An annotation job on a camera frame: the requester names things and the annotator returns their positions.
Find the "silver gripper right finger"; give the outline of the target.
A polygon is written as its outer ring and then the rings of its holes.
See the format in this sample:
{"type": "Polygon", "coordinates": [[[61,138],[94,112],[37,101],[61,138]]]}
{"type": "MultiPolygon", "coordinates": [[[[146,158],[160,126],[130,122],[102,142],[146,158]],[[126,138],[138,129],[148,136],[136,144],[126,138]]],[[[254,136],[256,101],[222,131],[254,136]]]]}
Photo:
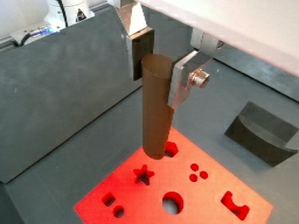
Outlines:
{"type": "Polygon", "coordinates": [[[202,69],[220,52],[224,42],[208,33],[192,29],[190,46],[192,50],[172,63],[168,94],[168,106],[172,109],[176,109],[188,98],[192,87],[205,87],[209,75],[202,69]]]}

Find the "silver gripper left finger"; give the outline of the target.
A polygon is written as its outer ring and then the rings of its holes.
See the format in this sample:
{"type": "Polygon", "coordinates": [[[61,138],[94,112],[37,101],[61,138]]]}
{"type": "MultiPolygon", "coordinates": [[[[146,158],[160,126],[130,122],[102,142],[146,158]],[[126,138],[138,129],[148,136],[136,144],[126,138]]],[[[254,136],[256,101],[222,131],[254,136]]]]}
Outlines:
{"type": "Polygon", "coordinates": [[[120,2],[116,12],[125,30],[128,68],[132,80],[141,75],[141,59],[153,52],[154,30],[146,25],[142,6],[138,2],[120,2]]]}

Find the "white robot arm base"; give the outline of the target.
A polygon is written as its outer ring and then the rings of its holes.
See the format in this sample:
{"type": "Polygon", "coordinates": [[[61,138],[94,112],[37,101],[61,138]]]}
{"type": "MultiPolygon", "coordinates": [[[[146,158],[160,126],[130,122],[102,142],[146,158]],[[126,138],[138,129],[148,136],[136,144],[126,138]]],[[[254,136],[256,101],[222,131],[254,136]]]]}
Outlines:
{"type": "Polygon", "coordinates": [[[46,0],[46,4],[44,22],[50,32],[57,32],[94,16],[86,0],[46,0]]]}

